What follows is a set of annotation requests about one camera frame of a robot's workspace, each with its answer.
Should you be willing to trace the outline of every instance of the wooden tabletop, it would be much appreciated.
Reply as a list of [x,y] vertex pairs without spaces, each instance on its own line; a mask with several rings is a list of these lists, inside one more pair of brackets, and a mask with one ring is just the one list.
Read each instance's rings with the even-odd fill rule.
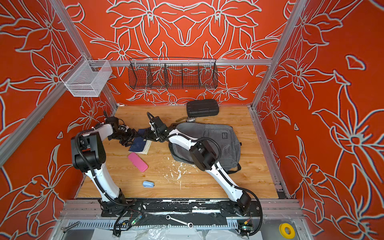
[[[187,116],[186,106],[124,106],[115,116],[125,121],[130,128],[147,128],[147,112],[160,116],[169,126],[177,119]],[[246,106],[220,106],[217,116],[196,118],[197,123],[227,124],[242,143],[240,165],[242,169],[230,177],[237,185],[250,189],[259,198],[278,198],[268,166],[260,147],[252,120]],[[147,155],[139,154],[149,166],[140,172],[129,160],[129,147],[117,140],[103,141],[107,154],[106,165],[126,198],[228,198],[219,184],[206,172],[192,164],[175,161],[168,142],[152,142]],[[154,188],[144,188],[143,181],[155,183]],[[100,197],[90,178],[86,178],[78,197]]]

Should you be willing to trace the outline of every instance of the wrench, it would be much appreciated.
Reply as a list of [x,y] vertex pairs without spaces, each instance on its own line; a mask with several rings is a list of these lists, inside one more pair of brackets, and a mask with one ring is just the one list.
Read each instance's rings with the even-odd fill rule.
[[172,219],[173,221],[177,221],[177,222],[179,222],[179,223],[182,223],[182,224],[184,224],[184,225],[187,225],[189,228],[193,228],[193,223],[191,223],[191,222],[184,222],[184,221],[182,221],[182,220],[175,219],[175,218],[173,218],[173,217],[171,217],[171,216],[169,216],[169,215],[166,216],[166,219],[167,219],[167,220]]

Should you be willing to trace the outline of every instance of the pink pencil case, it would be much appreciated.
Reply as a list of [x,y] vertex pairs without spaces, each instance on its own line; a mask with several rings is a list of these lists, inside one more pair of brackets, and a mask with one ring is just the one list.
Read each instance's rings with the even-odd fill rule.
[[140,172],[145,172],[148,169],[148,165],[134,152],[128,155],[128,159],[137,167]]

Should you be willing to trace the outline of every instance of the red wall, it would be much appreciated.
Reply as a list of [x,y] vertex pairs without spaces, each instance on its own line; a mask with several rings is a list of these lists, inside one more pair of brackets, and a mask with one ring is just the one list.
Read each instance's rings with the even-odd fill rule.
[[316,239],[383,239],[382,1],[310,0],[257,107]]
[[[49,1],[0,1],[0,144],[59,84],[80,54]],[[58,100],[0,170],[0,239],[48,239],[82,180],[70,139],[104,121],[100,98]]]
[[[94,59],[185,56],[270,58],[294,1],[92,1],[63,0]],[[219,68],[215,90],[133,90],[128,70],[114,69],[109,88],[118,103],[185,104],[214,98],[249,104],[266,66]]]

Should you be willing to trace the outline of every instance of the black plastic case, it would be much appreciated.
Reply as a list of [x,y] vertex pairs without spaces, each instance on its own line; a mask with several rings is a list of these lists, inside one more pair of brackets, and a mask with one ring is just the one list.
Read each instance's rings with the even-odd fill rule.
[[188,117],[206,117],[218,114],[218,104],[215,99],[195,100],[187,103]]

